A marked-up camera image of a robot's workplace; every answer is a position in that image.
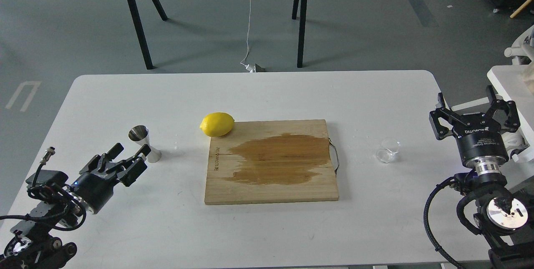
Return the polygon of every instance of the white table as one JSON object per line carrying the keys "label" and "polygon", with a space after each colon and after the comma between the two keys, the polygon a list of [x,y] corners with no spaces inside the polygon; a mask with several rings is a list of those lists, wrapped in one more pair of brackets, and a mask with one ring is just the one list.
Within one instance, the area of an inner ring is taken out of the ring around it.
{"label": "white table", "polygon": [[[56,155],[45,169],[69,182],[95,154],[144,124],[162,159],[97,215],[71,232],[78,245],[65,268],[197,269],[442,262],[422,223],[435,184],[461,166],[452,138],[437,141],[428,113],[439,88],[427,71],[85,75],[74,82],[43,143]],[[337,202],[204,205],[209,138],[198,125],[223,111],[236,121],[326,119],[341,168]],[[400,159],[373,153],[387,136],[402,142]],[[41,153],[36,157],[35,170]],[[461,196],[442,191],[431,226],[458,261],[487,259],[489,246],[456,219]],[[36,205],[21,188],[10,214]],[[15,225],[0,229],[7,244]]]}
{"label": "white table", "polygon": [[488,79],[496,92],[505,100],[514,100],[521,122],[519,131],[528,141],[530,147],[519,153],[513,161],[505,164],[502,172],[510,186],[521,188],[522,182],[534,176],[534,95],[521,79],[521,73],[527,65],[499,65],[488,72]]}

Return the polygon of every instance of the metal jigger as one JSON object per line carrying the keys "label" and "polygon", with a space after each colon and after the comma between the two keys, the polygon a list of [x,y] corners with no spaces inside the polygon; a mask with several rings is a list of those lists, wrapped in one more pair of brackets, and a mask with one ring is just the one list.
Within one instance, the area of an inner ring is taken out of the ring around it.
{"label": "metal jigger", "polygon": [[149,161],[149,163],[155,163],[156,161],[160,160],[161,151],[150,146],[149,129],[146,128],[145,125],[137,125],[136,127],[132,128],[130,132],[128,132],[128,138],[141,146],[147,144],[150,147],[151,151],[149,155],[146,156],[146,160]]}

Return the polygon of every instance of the wooden cutting board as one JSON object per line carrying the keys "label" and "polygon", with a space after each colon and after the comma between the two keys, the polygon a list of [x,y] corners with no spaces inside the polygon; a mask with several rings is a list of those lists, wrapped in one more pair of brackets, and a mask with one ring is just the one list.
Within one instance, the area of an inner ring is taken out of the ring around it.
{"label": "wooden cutting board", "polygon": [[325,120],[235,122],[211,138],[206,204],[335,201]]}

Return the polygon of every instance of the glass cup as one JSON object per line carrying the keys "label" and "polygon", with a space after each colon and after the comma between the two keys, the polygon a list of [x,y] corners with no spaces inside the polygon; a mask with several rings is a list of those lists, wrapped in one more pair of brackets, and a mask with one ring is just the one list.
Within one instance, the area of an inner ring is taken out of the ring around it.
{"label": "glass cup", "polygon": [[382,163],[390,163],[395,159],[395,156],[399,153],[401,143],[394,138],[384,138],[380,142],[379,148],[376,150],[376,158]]}

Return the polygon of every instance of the lemon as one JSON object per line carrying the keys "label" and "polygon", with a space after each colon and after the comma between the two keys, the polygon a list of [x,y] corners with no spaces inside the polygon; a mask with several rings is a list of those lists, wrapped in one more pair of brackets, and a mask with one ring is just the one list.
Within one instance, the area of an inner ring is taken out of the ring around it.
{"label": "lemon", "polygon": [[200,123],[200,129],[207,136],[224,136],[233,128],[234,119],[227,113],[210,113]]}

